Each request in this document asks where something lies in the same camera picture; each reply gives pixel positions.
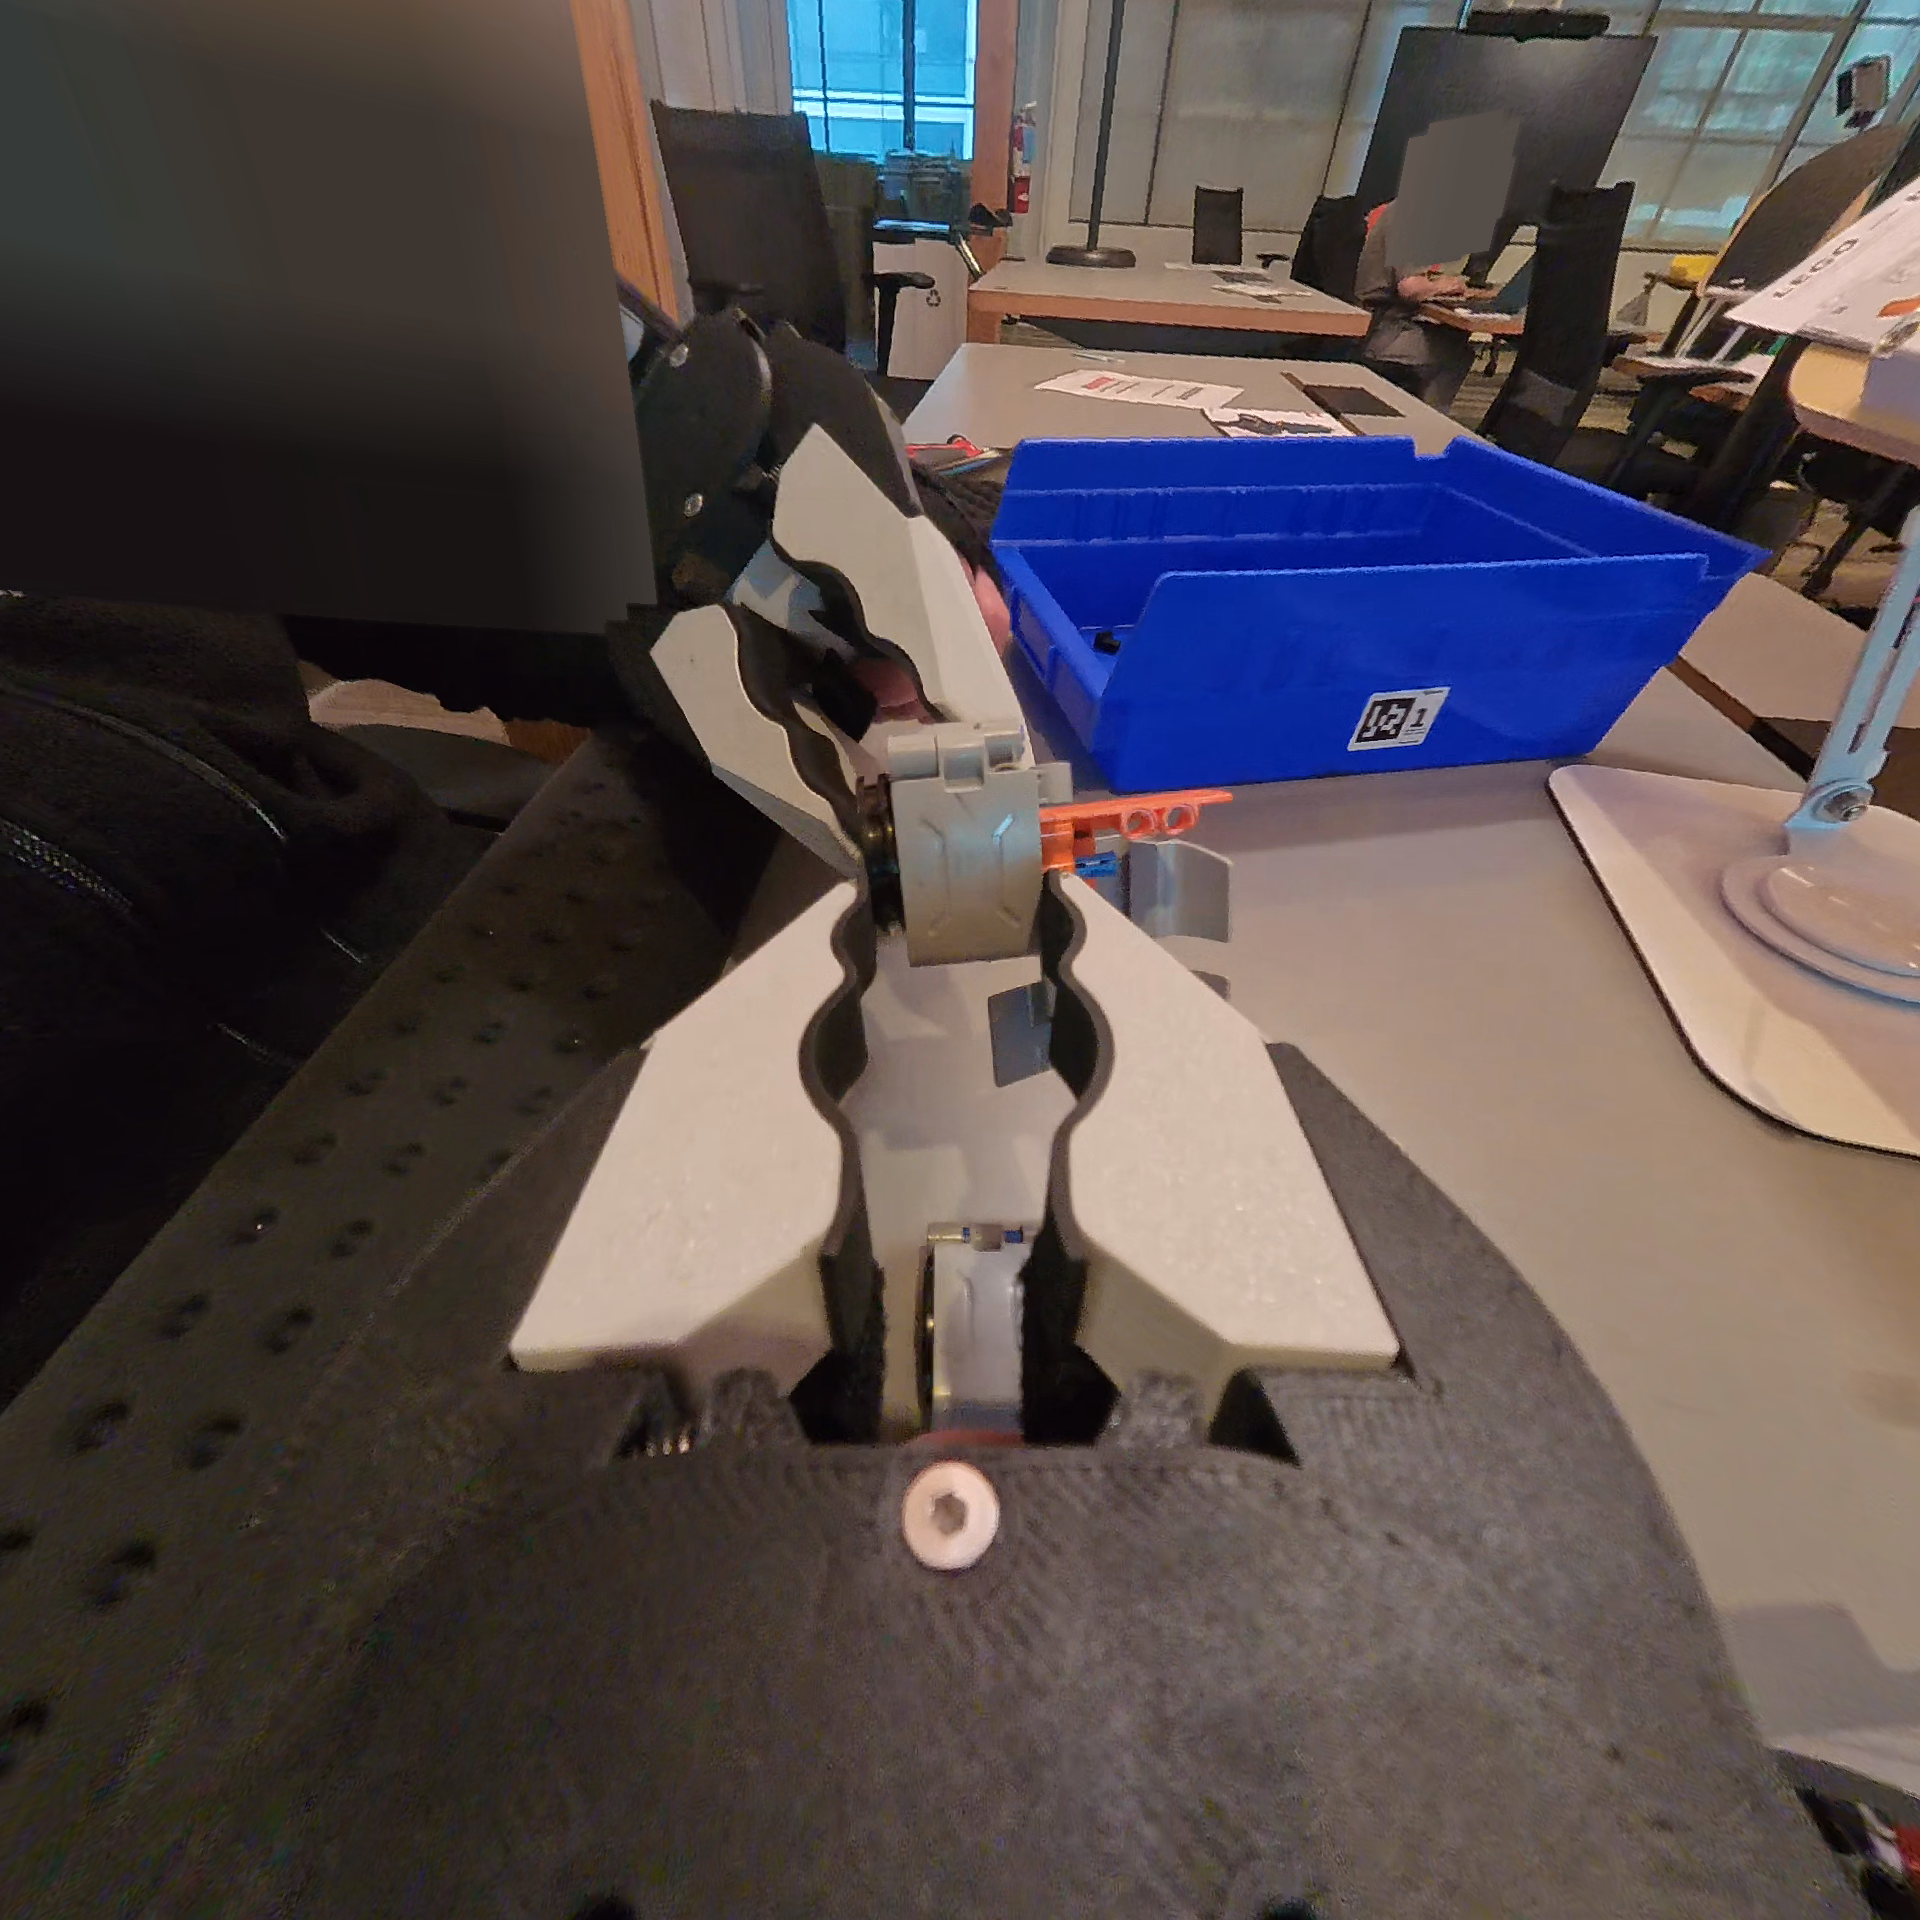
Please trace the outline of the black curved chair back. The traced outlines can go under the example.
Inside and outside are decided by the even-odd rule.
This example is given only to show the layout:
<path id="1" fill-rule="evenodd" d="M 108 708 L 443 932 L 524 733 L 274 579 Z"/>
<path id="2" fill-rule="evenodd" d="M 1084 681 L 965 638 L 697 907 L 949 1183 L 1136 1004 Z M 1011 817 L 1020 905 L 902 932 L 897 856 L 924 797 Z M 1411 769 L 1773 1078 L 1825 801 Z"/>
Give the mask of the black curved chair back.
<path id="1" fill-rule="evenodd" d="M 1718 253 L 1704 294 L 1741 302 L 1788 275 L 1815 246 L 1847 225 L 1917 137 L 1917 120 L 1860 132 L 1777 180 Z"/>

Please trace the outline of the black high-back chair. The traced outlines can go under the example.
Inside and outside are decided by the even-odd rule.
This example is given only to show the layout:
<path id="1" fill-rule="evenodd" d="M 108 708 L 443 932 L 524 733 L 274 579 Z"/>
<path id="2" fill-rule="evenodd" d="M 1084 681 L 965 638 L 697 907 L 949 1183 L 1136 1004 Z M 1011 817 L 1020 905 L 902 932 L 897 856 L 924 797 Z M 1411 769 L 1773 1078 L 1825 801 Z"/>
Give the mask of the black high-back chair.
<path id="1" fill-rule="evenodd" d="M 1524 327 L 1516 361 L 1480 435 L 1554 466 L 1567 451 L 1607 361 L 1621 230 L 1637 186 L 1554 186 L 1537 225 Z"/>

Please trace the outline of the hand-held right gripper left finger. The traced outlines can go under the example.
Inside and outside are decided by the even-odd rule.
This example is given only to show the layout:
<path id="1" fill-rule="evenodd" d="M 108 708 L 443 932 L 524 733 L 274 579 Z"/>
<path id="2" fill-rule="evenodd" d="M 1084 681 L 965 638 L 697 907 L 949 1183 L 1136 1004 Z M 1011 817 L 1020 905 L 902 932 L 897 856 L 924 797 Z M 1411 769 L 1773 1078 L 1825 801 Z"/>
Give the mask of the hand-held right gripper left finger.
<path id="1" fill-rule="evenodd" d="M 765 1370 L 803 1430 L 881 1425 L 883 1303 L 844 1094 L 876 919 L 853 881 L 658 1026 L 509 1339 L 522 1370 Z"/>

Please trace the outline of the black dimpled cushion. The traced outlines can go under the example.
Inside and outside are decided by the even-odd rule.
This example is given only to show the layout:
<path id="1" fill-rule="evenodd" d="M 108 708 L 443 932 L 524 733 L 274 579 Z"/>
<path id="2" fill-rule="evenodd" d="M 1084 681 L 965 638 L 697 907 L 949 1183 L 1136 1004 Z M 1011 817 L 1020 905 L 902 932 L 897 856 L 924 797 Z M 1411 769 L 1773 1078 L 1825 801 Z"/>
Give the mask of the black dimpled cushion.
<path id="1" fill-rule="evenodd" d="M 581 748 L 4 1412 L 4 1916 L 80 1887 L 296 1412 L 437 1227 L 707 987 L 778 831 Z"/>

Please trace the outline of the wooden pillar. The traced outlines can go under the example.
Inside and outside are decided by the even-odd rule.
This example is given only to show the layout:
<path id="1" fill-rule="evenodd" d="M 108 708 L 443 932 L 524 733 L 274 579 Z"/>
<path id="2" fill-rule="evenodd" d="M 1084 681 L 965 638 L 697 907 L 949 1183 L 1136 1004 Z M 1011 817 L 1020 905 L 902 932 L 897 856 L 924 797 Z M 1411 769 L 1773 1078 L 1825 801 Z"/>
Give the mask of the wooden pillar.
<path id="1" fill-rule="evenodd" d="M 571 4 L 598 186 L 618 282 L 669 319 L 685 318 L 677 285 L 677 225 L 658 180 L 651 117 L 631 4 Z"/>

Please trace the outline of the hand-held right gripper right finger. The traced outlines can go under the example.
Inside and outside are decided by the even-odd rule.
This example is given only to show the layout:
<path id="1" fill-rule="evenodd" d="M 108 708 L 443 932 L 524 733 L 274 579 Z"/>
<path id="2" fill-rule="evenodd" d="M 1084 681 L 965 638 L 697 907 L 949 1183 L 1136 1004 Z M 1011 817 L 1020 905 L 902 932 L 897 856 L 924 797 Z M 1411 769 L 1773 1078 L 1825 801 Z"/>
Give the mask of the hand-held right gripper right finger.
<path id="1" fill-rule="evenodd" d="M 1392 1370 L 1401 1339 L 1257 1026 L 1084 877 L 1037 907 L 1069 1091 L 1020 1268 L 1020 1432 L 1087 1444 L 1140 1377 L 1212 1425 L 1251 1370 Z"/>

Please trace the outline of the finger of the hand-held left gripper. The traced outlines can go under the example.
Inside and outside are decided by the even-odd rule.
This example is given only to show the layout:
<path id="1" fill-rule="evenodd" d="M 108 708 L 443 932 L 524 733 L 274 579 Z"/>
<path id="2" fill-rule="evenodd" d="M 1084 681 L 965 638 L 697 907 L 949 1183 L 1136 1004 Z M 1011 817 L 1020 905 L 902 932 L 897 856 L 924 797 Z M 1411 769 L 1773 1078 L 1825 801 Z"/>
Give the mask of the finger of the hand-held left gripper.
<path id="1" fill-rule="evenodd" d="M 974 570 L 920 513 L 897 441 L 871 478 L 825 425 L 779 465 L 770 535 L 741 570 L 741 609 L 839 662 L 902 662 L 940 721 L 1011 733 L 1020 708 Z"/>
<path id="2" fill-rule="evenodd" d="M 723 603 L 678 610 L 648 665 L 732 795 L 830 868 L 865 868 L 844 750 L 796 702 L 779 628 Z"/>

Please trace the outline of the black office chair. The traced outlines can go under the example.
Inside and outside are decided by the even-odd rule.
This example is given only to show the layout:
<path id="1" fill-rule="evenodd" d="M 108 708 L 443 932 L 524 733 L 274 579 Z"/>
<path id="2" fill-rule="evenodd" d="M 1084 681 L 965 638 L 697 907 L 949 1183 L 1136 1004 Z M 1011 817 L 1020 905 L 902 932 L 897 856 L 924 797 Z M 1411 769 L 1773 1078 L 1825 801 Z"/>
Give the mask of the black office chair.
<path id="1" fill-rule="evenodd" d="M 897 296 L 932 278 L 876 263 L 878 164 L 815 154 L 803 115 L 648 110 L 696 311 L 735 304 L 842 355 L 871 342 L 883 382 Z"/>

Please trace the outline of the black floor stand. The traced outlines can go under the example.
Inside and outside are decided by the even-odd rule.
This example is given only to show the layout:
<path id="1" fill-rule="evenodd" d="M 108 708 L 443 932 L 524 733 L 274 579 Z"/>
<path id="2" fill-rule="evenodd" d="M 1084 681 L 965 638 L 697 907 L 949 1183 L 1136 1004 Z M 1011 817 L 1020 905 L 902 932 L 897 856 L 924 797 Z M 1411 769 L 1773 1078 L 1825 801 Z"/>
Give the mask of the black floor stand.
<path id="1" fill-rule="evenodd" d="M 1101 222 L 1108 210 L 1108 173 L 1113 154 L 1113 115 L 1117 115 L 1117 84 L 1118 84 L 1118 55 L 1122 55 L 1122 21 L 1127 4 L 1108 4 L 1108 51 L 1101 64 L 1101 98 L 1097 98 L 1097 137 L 1091 158 L 1091 210 L 1084 222 L 1084 242 L 1059 242 L 1047 247 L 1043 262 L 1055 267 L 1101 267 L 1101 272 L 1122 272 L 1136 263 L 1136 255 L 1122 246 L 1101 242 Z"/>

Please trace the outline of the small grey brick hinge assembly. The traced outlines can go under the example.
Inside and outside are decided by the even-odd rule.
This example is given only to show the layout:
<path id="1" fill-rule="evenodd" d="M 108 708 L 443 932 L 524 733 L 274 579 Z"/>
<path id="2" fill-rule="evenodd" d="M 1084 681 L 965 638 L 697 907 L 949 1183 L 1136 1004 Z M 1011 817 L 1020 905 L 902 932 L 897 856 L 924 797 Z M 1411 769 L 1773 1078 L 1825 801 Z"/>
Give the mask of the small grey brick hinge assembly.
<path id="1" fill-rule="evenodd" d="M 926 1226 L 915 1305 L 924 1432 L 1020 1441 L 1020 1269 L 1036 1239 L 1032 1221 Z"/>

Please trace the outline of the black padded case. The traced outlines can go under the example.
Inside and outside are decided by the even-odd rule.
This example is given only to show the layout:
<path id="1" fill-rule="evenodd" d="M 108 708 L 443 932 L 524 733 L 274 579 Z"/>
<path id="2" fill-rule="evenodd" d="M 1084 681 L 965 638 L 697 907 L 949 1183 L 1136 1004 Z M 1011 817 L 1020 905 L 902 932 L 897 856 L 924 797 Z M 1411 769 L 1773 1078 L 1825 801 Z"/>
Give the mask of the black padded case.
<path id="1" fill-rule="evenodd" d="M 909 460 L 909 478 L 924 515 L 954 544 L 960 563 L 974 570 L 1001 583 L 1001 570 L 992 551 L 992 529 L 1011 466 L 1009 451 L 997 451 L 990 460 L 938 465 Z"/>

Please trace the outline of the grey orange brick wheel assembly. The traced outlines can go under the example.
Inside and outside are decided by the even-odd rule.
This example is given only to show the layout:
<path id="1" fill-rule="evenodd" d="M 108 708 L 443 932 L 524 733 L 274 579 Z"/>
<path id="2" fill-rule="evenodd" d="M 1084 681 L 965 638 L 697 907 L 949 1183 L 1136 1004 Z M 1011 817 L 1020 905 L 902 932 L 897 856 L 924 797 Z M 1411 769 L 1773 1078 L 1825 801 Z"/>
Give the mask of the grey orange brick wheel assembly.
<path id="1" fill-rule="evenodd" d="M 1113 1056 L 1186 1094 L 1233 1108 L 1270 1070 L 1261 1034 L 1160 938 L 1229 938 L 1229 863 L 1187 839 L 1228 791 L 1077 801 L 1063 764 L 1037 764 L 1019 726 L 932 726 L 888 737 L 863 795 L 876 919 L 909 966 L 997 962 L 1036 950 L 1040 987 L 990 1000 L 997 1083 L 1055 1066 L 1074 1091 Z"/>

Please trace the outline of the white document stand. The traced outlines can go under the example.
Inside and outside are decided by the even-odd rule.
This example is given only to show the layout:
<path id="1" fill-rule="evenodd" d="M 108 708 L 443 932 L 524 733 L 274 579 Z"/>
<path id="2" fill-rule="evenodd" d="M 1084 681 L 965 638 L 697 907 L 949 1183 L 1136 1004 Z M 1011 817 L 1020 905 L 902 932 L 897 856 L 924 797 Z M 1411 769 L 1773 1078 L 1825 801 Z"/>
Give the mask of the white document stand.
<path id="1" fill-rule="evenodd" d="M 1569 839 L 1692 1058 L 1815 1140 L 1917 1156 L 1917 822 L 1874 803 L 1917 686 L 1917 515 L 1806 795 L 1567 764 Z"/>

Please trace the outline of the black monitor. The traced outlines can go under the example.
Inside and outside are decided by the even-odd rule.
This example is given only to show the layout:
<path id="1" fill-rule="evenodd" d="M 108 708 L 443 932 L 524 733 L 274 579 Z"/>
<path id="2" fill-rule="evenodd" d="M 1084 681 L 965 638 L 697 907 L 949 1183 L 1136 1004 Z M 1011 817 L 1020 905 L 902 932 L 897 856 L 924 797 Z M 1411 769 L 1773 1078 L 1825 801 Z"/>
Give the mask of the black monitor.
<path id="1" fill-rule="evenodd" d="M 1518 230 L 1543 219 L 1554 189 L 1597 186 L 1652 49 L 1652 37 L 1609 37 L 1603 12 L 1521 9 L 1516 21 L 1471 12 L 1461 31 L 1403 25 L 1359 169 L 1361 210 L 1398 193 L 1403 149 L 1428 129 L 1512 115 L 1509 199 L 1474 255 L 1489 267 Z"/>

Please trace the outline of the blue bin with tag label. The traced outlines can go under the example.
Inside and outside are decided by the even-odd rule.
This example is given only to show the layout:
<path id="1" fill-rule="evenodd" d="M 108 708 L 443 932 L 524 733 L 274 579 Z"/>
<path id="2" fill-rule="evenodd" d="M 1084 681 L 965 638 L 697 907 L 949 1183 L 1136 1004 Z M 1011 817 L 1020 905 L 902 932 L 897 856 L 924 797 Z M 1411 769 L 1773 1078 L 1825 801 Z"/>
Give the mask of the blue bin with tag label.
<path id="1" fill-rule="evenodd" d="M 1471 437 L 1025 441 L 992 543 L 1118 795 L 1584 759 L 1762 557 Z"/>

